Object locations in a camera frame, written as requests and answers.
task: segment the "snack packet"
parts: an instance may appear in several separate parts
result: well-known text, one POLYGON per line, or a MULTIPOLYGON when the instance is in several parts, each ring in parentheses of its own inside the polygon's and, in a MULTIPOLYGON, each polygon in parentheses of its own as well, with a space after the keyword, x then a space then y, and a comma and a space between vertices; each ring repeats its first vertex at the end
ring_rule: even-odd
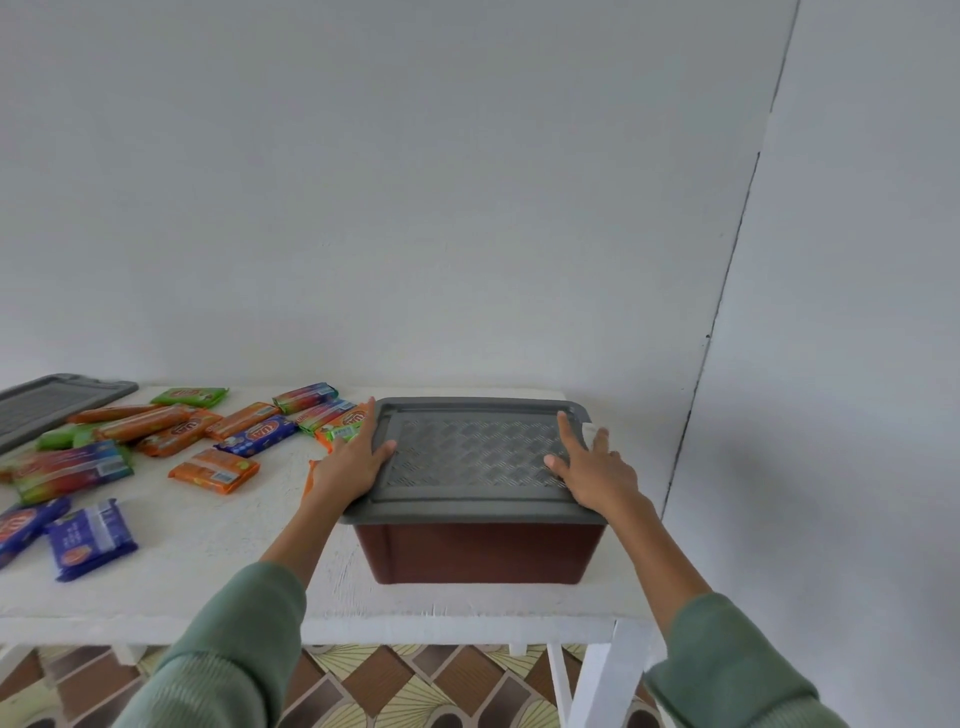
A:
POLYGON ((262 422, 268 417, 273 417, 274 415, 278 414, 280 414, 279 408, 274 407, 272 404, 267 404, 266 402, 256 401, 253 404, 234 412, 232 415, 227 415, 216 425, 208 427, 206 429, 206 436, 213 440, 219 440, 223 442, 230 435, 235 435, 237 432, 242 432, 248 427, 256 425, 258 422, 262 422))
POLYGON ((73 581, 138 549, 116 498, 74 511, 46 531, 60 569, 57 581, 73 581))
POLYGON ((36 449, 70 449, 73 447, 73 435, 76 425, 63 425, 44 432, 36 438, 36 449))
POLYGON ((309 432, 312 435, 320 429, 321 426, 349 412, 355 406, 356 404, 346 400, 324 402, 309 409, 304 409, 294 418, 294 422, 297 423, 297 426, 301 430, 309 432))
POLYGON ((133 475, 133 468, 124 453, 116 443, 106 441, 42 453, 17 471, 13 484, 20 494, 20 503, 34 505, 127 475, 133 475))
POLYGON ((115 423, 106 423, 97 427, 93 436, 97 440, 113 440, 125 443, 136 440, 138 437, 152 435, 162 429, 185 423, 193 415, 193 407, 183 404, 174 404, 170 407, 152 409, 132 417, 125 417, 115 423))
POLYGON ((326 401, 337 399, 337 390, 327 384, 325 381, 317 384, 311 384, 308 387, 301 387, 290 392, 284 392, 282 395, 274 397, 274 404, 280 408, 280 412, 285 415, 300 412, 307 407, 313 407, 317 404, 323 404, 326 401))
POLYGON ((47 523, 55 521, 69 510, 70 498, 59 497, 30 508, 0 513, 0 569, 36 541, 47 523))
POLYGON ((320 460, 311 460, 310 461, 310 470, 306 474, 306 482, 303 483, 303 495, 300 496, 300 502, 303 503, 307 494, 313 490, 313 469, 317 467, 317 463, 320 460))
POLYGON ((260 464, 255 460, 208 448, 177 465, 170 471, 169 477, 225 496, 250 480, 259 470, 260 464))
POLYGON ((167 457, 199 443, 204 432, 223 418, 205 409, 193 413, 189 420, 179 425, 155 432, 143 438, 136 446, 137 450, 151 457, 167 457))
POLYGON ((189 404, 191 407, 212 407, 227 396, 227 387, 202 387, 199 389, 168 389, 154 397, 153 404, 189 404))
POLYGON ((74 425, 87 425, 89 423, 106 423, 110 420, 123 420, 125 417, 140 415, 157 409, 159 404, 118 404, 114 407, 99 407, 98 409, 86 409, 75 415, 70 415, 66 421, 74 425))
POLYGON ((358 404, 349 412, 345 412, 340 417, 330 420, 326 425, 313 433, 314 438, 326 448, 327 452, 333 452, 333 441, 338 437, 344 440, 351 440, 360 431, 360 425, 367 418, 367 405, 358 404))
POLYGON ((214 447, 223 452, 250 457, 271 448, 280 440, 286 440, 296 431, 297 426, 294 423, 283 415, 274 415, 238 435, 230 435, 220 445, 214 447))

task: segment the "blue snack packet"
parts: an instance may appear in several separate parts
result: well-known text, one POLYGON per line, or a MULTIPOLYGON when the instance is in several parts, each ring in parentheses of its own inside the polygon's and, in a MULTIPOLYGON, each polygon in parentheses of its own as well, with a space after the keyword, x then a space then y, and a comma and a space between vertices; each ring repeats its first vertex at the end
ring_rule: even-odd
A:
POLYGON ((73 581, 138 548, 116 498, 52 522, 47 526, 47 538, 60 569, 57 581, 73 581))
POLYGON ((230 435, 220 445, 214 447, 240 457, 250 457, 276 445, 280 440, 286 440, 298 429, 300 428, 297 427, 297 423, 283 415, 274 415, 262 423, 248 427, 243 432, 230 435))
POLYGON ((0 513, 0 569, 43 533, 47 523, 70 510, 70 498, 59 497, 29 508, 14 507, 0 513))

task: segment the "orange snack packet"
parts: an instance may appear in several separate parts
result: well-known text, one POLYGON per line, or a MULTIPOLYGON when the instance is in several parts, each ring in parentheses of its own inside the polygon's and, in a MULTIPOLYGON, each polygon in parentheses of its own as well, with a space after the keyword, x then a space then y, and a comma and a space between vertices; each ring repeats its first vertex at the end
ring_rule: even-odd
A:
POLYGON ((367 405, 358 404, 349 412, 344 412, 336 420, 321 427, 313 433, 314 439, 326 448, 327 452, 333 452, 333 441, 338 437, 344 440, 351 440, 360 431, 360 425, 367 418, 367 405))
POLYGON ((313 490, 313 469, 317 467, 317 463, 319 462, 320 460, 310 461, 310 470, 306 474, 306 482, 303 483, 303 495, 300 496, 301 503, 303 503, 303 501, 306 499, 307 494, 313 490))
POLYGON ((93 431, 93 436, 97 440, 113 440, 118 443, 126 443, 130 440, 136 440, 138 437, 160 432, 167 427, 185 423, 193 415, 193 412, 194 408, 185 404, 171 404, 98 427, 93 431))
POLYGON ((204 438, 204 432, 223 418, 205 409, 198 409, 185 423, 168 427, 143 438, 137 450, 151 457, 167 457, 176 454, 204 438))
POLYGON ((152 409, 159 409, 161 404, 119 404, 115 407, 100 407, 86 409, 75 415, 70 415, 66 421, 73 425, 88 425, 90 423, 108 423, 112 420, 122 420, 125 417, 140 415, 152 409))
POLYGON ((242 432, 248 427, 253 427, 259 422, 263 422, 268 417, 280 414, 280 408, 266 402, 256 401, 243 409, 227 415, 216 425, 206 429, 206 436, 213 440, 223 442, 230 435, 242 432))
POLYGON ((260 464, 256 460, 208 448, 177 465, 170 471, 169 477, 225 496, 250 480, 259 470, 260 464))

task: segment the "right hand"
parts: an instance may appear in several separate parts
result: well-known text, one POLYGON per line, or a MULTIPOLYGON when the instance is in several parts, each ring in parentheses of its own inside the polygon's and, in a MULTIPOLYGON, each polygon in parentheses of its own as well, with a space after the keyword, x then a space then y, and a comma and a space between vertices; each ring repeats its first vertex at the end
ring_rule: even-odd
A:
POLYGON ((610 452, 610 431, 601 427, 593 439, 593 449, 586 449, 577 440, 564 412, 557 413, 560 440, 564 443, 570 462, 560 455, 543 456, 543 462, 560 478, 577 502, 590 508, 608 521, 617 509, 640 494, 636 471, 620 458, 619 452, 610 452))

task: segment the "white wall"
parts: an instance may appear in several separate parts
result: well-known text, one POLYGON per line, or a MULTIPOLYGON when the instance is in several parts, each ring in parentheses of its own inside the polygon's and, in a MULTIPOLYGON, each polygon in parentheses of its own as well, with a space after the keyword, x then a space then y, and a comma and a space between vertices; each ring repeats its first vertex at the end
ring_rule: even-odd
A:
POLYGON ((666 507, 853 726, 960 719, 958 37, 801 3, 666 507))
POLYGON ((0 0, 0 386, 561 388, 665 489, 795 0, 0 0))

